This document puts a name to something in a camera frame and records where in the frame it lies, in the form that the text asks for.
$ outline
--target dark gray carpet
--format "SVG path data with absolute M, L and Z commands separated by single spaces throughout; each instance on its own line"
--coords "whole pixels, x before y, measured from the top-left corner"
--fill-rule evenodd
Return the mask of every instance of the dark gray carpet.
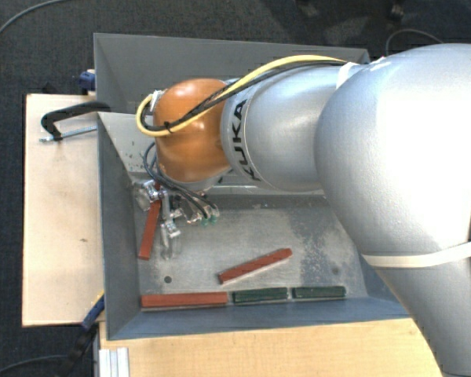
M 46 0 L 0 0 L 0 26 Z M 402 24 L 386 16 L 391 0 L 85 0 L 32 13 L 0 37 L 0 367 L 29 357 L 65 354 L 78 329 L 21 328 L 23 233 L 23 95 L 46 83 L 58 93 L 80 93 L 76 79 L 93 67 L 94 32 L 291 42 L 384 52 L 399 27 L 430 32 L 446 42 L 471 42 L 471 0 L 407 0 Z M 399 35 L 394 50 L 427 44 Z M 52 375 L 55 364 L 8 375 Z M 90 361 L 75 376 L 90 375 Z

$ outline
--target green block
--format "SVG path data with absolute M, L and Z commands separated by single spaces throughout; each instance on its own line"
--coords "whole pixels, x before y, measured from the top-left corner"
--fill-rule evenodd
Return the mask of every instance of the green block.
M 236 291 L 232 293 L 235 305 L 259 303 L 275 300 L 287 300 L 287 287 L 269 287 L 266 289 L 251 289 L 249 291 Z
M 346 295 L 343 286 L 316 286 L 316 287 L 294 287 L 291 290 L 293 298 L 297 300 L 344 298 Z

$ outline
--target silver robot arm segment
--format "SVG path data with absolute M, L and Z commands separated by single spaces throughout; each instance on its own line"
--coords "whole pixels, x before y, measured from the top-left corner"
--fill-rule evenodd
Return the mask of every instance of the silver robot arm segment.
M 323 188 L 363 255 L 430 254 L 469 239 L 471 45 L 293 70 L 230 98 L 221 138 L 232 168 L 255 185 Z M 471 376 L 471 257 L 375 269 L 443 374 Z

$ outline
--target yellow cable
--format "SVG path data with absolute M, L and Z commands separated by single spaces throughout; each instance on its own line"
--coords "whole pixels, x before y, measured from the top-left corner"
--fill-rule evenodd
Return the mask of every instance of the yellow cable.
M 220 95 L 217 95 L 213 99 L 219 99 L 221 97 L 224 97 L 225 95 L 231 93 L 233 90 L 240 88 L 241 86 L 246 85 L 249 81 L 257 78 L 259 75 L 262 75 L 263 73 L 272 70 L 273 68 L 281 67 L 285 64 L 290 64 L 290 63 L 298 63 L 301 61 L 337 61 L 338 63 L 345 63 L 344 60 L 340 59 L 335 59 L 333 57 L 327 57 L 327 56 L 317 56 L 317 55 L 312 55 L 312 54 L 304 54 L 300 56 L 289 56 L 289 57 L 283 57 L 282 59 L 274 60 L 271 61 L 270 63 L 264 64 L 263 66 L 253 70 L 251 73 L 248 75 L 245 75 L 242 77 L 240 80 L 236 81 L 234 84 L 232 84 L 229 88 L 227 88 L 225 91 L 220 93 Z M 179 131 L 181 129 L 184 129 L 186 126 L 188 126 L 190 123 L 195 122 L 197 119 L 200 119 L 202 116 L 204 116 L 207 112 L 209 112 L 212 108 L 209 108 L 205 110 L 204 112 L 200 112 L 198 115 L 195 115 L 191 117 L 189 120 L 186 120 L 182 122 L 181 124 L 178 124 L 176 126 L 171 127 L 169 130 L 160 130 L 160 131 L 151 131 L 147 130 L 143 124 L 141 123 L 141 113 L 143 112 L 144 108 L 147 106 L 147 104 L 150 103 L 152 100 L 152 96 L 148 95 L 138 106 L 137 112 L 136 112 L 136 124 L 138 127 L 138 130 L 141 131 L 141 133 L 148 135 L 149 137 L 164 137 L 166 135 L 170 135 L 171 133 L 174 133 L 175 131 Z

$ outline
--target red block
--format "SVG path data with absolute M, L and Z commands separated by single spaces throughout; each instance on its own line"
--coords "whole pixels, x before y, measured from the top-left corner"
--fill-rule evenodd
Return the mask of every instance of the red block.
M 227 304 L 227 292 L 142 295 L 141 307 L 219 306 Z
M 250 262 L 238 265 L 234 268 L 230 268 L 223 273 L 218 274 L 218 280 L 221 284 L 226 284 L 227 282 L 245 276 L 249 273 L 254 273 L 255 271 L 262 270 L 263 268 L 269 267 L 270 265 L 277 264 L 278 262 L 284 261 L 287 258 L 291 257 L 293 252 L 290 248 L 283 248 L 278 251 L 274 251 L 270 254 L 267 254 L 263 257 L 256 258 Z
M 148 210 L 147 221 L 144 224 L 143 237 L 141 238 L 140 253 L 138 254 L 140 260 L 150 259 L 161 203 L 161 200 L 154 201 Z

